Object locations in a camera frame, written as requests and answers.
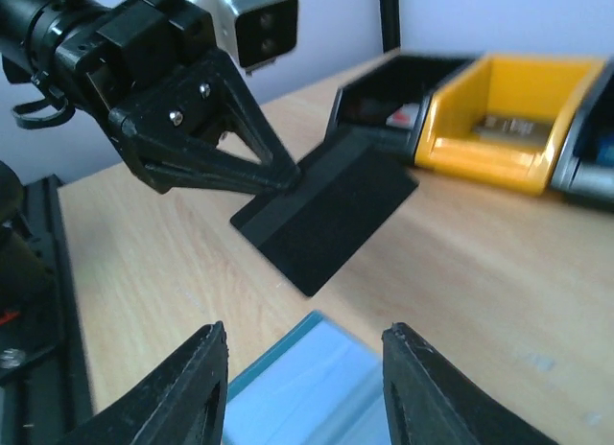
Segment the silver camera housing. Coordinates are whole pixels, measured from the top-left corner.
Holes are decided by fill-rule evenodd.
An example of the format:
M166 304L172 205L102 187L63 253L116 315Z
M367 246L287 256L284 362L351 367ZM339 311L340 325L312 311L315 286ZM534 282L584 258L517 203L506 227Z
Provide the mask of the silver camera housing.
M248 73L296 46L298 0L189 0L208 11L218 47Z

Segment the screw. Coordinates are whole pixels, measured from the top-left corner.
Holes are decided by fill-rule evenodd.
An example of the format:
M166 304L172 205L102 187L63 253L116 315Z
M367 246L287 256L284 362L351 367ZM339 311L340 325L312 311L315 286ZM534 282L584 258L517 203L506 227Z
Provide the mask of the screw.
M263 13L260 15L260 26L262 26L265 30L269 30L272 28L272 23L274 18L270 13Z
M207 98L209 95L211 95L211 85L208 83L202 83L199 87L199 92L203 98Z
M0 354L0 367L11 370L19 367L26 360L26 353L20 349L5 349Z
M275 50L275 43L271 39L265 39L261 48L265 55L270 55Z
M183 122L183 114L179 110L171 111L169 113L169 119L171 119L171 122L175 127L179 127Z

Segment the yellow storage bin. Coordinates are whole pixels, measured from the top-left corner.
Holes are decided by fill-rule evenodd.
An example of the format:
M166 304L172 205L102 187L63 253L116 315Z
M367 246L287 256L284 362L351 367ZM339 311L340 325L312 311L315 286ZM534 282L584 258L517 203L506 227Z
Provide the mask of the yellow storage bin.
M605 63L503 55L478 59L434 95L416 165L541 194L576 109Z

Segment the black card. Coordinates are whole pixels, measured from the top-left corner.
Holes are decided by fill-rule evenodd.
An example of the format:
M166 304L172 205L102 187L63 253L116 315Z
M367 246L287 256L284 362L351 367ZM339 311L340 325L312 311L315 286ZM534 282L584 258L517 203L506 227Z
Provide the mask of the black card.
M301 292L313 296L417 187L359 131L338 129L299 163L292 193L259 195L230 220Z

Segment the wooden table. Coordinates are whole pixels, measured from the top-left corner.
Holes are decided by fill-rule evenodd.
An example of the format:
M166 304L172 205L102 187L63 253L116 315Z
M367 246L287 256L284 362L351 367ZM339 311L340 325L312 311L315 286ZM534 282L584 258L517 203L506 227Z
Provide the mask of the wooden table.
M264 107L296 159L372 64ZM378 351L405 321L561 443L614 443L614 217L414 174L414 195L310 300L229 224L246 196L160 196L123 165L64 187L96 410L204 323L224 322L233 378L320 309Z

